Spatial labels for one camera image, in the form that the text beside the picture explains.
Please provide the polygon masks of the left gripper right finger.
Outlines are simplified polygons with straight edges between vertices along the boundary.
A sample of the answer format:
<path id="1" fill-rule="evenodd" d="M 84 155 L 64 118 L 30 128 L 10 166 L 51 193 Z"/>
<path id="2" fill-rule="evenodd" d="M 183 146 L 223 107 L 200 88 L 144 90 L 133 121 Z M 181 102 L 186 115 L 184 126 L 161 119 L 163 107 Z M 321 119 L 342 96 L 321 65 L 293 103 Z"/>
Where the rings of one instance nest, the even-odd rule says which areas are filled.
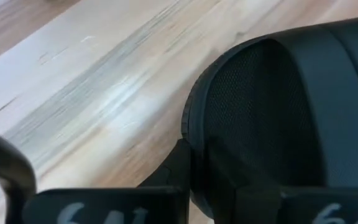
<path id="1" fill-rule="evenodd" d="M 215 224 L 358 224 L 358 188 L 213 185 Z"/>

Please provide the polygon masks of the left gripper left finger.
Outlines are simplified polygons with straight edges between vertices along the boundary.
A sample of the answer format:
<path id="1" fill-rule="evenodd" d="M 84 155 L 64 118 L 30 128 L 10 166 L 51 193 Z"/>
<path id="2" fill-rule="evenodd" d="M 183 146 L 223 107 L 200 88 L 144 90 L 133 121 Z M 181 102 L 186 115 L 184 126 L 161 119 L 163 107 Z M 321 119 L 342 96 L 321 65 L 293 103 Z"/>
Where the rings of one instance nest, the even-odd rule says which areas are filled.
<path id="1" fill-rule="evenodd" d="M 24 224 L 188 224 L 190 163 L 180 139 L 137 187 L 47 190 L 27 203 Z"/>

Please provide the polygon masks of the black slide sandal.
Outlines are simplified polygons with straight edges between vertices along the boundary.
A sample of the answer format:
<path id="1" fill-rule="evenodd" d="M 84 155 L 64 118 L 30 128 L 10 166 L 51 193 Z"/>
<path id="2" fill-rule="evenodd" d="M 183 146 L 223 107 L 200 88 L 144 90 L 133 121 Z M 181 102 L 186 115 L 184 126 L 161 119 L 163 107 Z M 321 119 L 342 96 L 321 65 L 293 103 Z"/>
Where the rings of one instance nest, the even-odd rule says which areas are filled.
<path id="1" fill-rule="evenodd" d="M 214 184 L 358 188 L 358 17 L 229 49 L 197 79 L 181 130 L 191 198 L 212 219 Z"/>

